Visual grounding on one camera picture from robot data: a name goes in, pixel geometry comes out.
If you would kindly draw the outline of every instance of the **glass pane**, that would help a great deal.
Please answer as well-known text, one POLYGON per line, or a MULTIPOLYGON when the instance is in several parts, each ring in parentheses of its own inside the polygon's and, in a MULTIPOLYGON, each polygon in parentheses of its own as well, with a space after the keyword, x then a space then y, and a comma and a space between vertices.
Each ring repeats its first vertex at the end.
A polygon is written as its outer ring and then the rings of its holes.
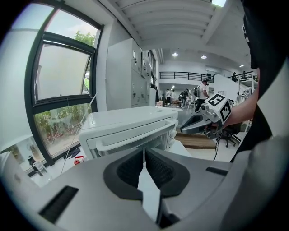
POLYGON ((1 153, 4 152, 12 152, 13 156, 24 171, 31 168, 28 162, 29 156, 33 156, 35 161, 44 161, 44 157, 39 151, 33 136, 19 141, 9 148, 1 151, 1 153))
POLYGON ((75 138, 74 136, 88 106, 88 103, 67 106, 35 115, 38 132, 50 155, 63 153, 71 142, 75 144, 79 141, 78 134, 75 138))
POLYGON ((87 22, 60 10, 51 21, 47 31, 93 46, 98 30, 87 22))
POLYGON ((90 56, 60 46, 44 44, 35 79, 35 98, 89 94, 83 91, 90 56))
POLYGON ((40 29, 53 7, 32 3, 18 16, 12 29, 40 29))

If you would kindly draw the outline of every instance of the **handle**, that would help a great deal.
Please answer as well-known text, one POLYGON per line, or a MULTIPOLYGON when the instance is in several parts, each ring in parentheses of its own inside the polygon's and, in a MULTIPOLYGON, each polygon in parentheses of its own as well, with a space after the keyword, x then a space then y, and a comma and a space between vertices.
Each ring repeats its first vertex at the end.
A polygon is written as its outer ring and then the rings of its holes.
POLYGON ((174 127, 177 121, 178 120, 167 120, 166 123, 168 123, 168 124, 163 126, 163 127, 160 127, 158 129, 152 130, 152 131, 144 133, 142 135, 138 135, 138 136, 135 136, 133 138, 130 138, 130 139, 118 142, 118 143, 114 143, 114 144, 111 144, 111 145, 107 145, 107 146, 104 146, 102 141, 98 140, 98 141, 96 141, 97 150, 98 151, 108 151, 108 150, 111 150, 111 149, 115 149, 115 148, 127 145, 129 143, 132 143, 132 142, 135 142, 137 140, 140 140, 140 139, 143 139, 145 137, 148 137, 148 136, 150 136, 150 135, 152 135, 154 133, 157 133, 159 131, 165 130, 165 129, 169 128, 169 127, 174 127))

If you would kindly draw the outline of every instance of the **window frame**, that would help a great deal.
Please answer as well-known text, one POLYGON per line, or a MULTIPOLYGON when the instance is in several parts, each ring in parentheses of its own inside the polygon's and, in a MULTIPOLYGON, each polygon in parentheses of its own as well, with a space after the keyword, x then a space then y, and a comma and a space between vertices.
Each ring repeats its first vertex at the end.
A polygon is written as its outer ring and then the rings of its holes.
MULTIPOLYGON (((26 72, 25 72, 25 81, 24 81, 24 100, 25 100, 25 108, 28 123, 34 137, 34 140, 42 153, 44 159, 47 162, 47 165, 54 165, 55 161, 62 158, 67 151, 63 151, 58 155, 54 155, 53 157, 50 155, 47 150, 40 133, 38 132, 37 124, 35 121, 35 115, 49 111, 56 108, 73 106, 78 104, 90 103, 93 97, 96 94, 96 64, 98 57, 98 49, 101 40, 101 35, 103 32, 104 25, 100 25, 95 22, 93 19, 88 17, 87 15, 79 12, 78 10, 68 6, 64 1, 56 1, 56 0, 38 0, 33 3, 48 5, 54 7, 51 13, 48 15, 42 26, 40 27, 35 40, 33 42, 32 48, 29 53, 26 72), (49 23, 53 20, 54 15, 58 13, 59 10, 65 11, 85 22, 94 26, 99 32, 96 34, 97 44, 94 44, 94 47, 89 46, 85 43, 77 41, 75 39, 65 37, 62 35, 54 34, 51 32, 46 32, 49 23), (60 97, 52 97, 47 99, 35 100, 35 81, 37 80, 37 70, 39 64, 40 53, 42 50, 43 44, 47 44, 46 41, 49 39, 53 42, 62 43, 61 44, 53 44, 55 46, 63 46, 72 50, 77 50, 82 53, 90 54, 90 68, 89 68, 89 94, 87 95, 70 95, 70 96, 60 96, 60 97)), ((96 98, 91 104, 92 112, 97 112, 97 102, 96 98)), ((79 142, 76 142, 73 147, 70 149, 74 149, 79 147, 79 142)))

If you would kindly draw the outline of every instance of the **white locker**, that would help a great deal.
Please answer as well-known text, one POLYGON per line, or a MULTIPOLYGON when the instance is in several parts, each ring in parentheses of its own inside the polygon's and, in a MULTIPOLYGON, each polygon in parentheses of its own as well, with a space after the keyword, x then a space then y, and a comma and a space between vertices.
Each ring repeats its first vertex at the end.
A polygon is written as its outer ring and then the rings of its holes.
POLYGON ((108 48, 107 110, 148 106, 148 79, 141 76, 141 63, 141 49, 132 38, 108 48))

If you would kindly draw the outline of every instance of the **chair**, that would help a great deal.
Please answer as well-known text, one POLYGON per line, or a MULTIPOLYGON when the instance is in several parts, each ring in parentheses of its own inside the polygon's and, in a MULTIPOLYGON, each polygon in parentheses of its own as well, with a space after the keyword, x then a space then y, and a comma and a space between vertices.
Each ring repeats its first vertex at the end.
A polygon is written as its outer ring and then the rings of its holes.
POLYGON ((233 143, 233 146, 235 147, 236 142, 233 141, 233 134, 238 134, 241 130, 241 125, 242 123, 235 124, 235 125, 230 125, 226 128, 223 129, 223 134, 220 139, 225 139, 226 140, 226 147, 228 147, 228 141, 233 143))

